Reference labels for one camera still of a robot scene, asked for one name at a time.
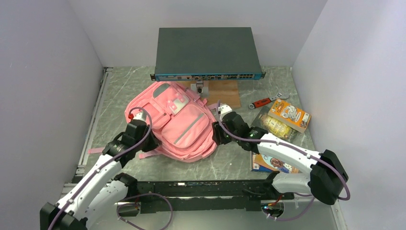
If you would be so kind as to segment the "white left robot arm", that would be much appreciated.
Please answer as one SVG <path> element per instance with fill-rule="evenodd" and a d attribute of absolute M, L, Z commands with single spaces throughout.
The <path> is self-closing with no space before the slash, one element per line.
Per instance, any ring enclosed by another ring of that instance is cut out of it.
<path fill-rule="evenodd" d="M 143 120 L 132 120 L 102 151 L 95 165 L 77 185 L 55 204 L 40 210 L 42 230 L 88 230 L 105 208 L 139 194 L 138 180 L 121 169 L 139 152 L 159 146 Z"/>

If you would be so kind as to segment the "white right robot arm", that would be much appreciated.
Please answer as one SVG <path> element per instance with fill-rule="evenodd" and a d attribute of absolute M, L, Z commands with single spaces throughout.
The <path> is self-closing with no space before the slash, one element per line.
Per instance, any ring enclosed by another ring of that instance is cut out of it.
<path fill-rule="evenodd" d="M 213 140 L 218 145 L 235 142 L 252 154 L 274 157 L 299 170 L 298 173 L 271 173 L 269 183 L 264 185 L 266 197 L 307 193 L 327 205 L 350 200 L 349 176 L 335 152 L 308 150 L 284 141 L 265 129 L 250 127 L 234 111 L 217 111 L 215 116 Z"/>

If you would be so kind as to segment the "pink school backpack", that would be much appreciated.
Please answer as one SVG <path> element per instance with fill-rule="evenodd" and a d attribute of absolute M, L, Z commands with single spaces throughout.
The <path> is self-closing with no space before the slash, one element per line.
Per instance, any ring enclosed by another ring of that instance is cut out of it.
<path fill-rule="evenodd" d="M 164 155 L 169 158 L 194 162 L 208 157 L 217 144 L 212 139 L 215 105 L 174 81 L 154 82 L 127 105 L 127 122 L 146 109 L 152 120 L 152 133 L 162 142 L 154 150 L 140 153 L 139 158 Z"/>

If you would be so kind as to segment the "orange paperback book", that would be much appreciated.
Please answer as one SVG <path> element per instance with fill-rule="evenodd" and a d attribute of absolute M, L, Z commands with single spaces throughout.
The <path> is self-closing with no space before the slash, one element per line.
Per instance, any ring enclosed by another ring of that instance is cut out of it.
<path fill-rule="evenodd" d="M 304 133 L 307 130 L 311 120 L 309 113 L 282 99 L 277 99 L 274 102 L 268 115 L 300 133 Z"/>

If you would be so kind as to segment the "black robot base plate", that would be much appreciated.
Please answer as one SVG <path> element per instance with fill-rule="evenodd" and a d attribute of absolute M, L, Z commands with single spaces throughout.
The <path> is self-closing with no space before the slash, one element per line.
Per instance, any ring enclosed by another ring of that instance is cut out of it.
<path fill-rule="evenodd" d="M 294 199 L 280 194 L 266 179 L 217 181 L 139 181 L 125 200 L 117 203 L 123 217 L 163 211 L 234 210 L 260 211 L 268 203 L 281 206 Z"/>

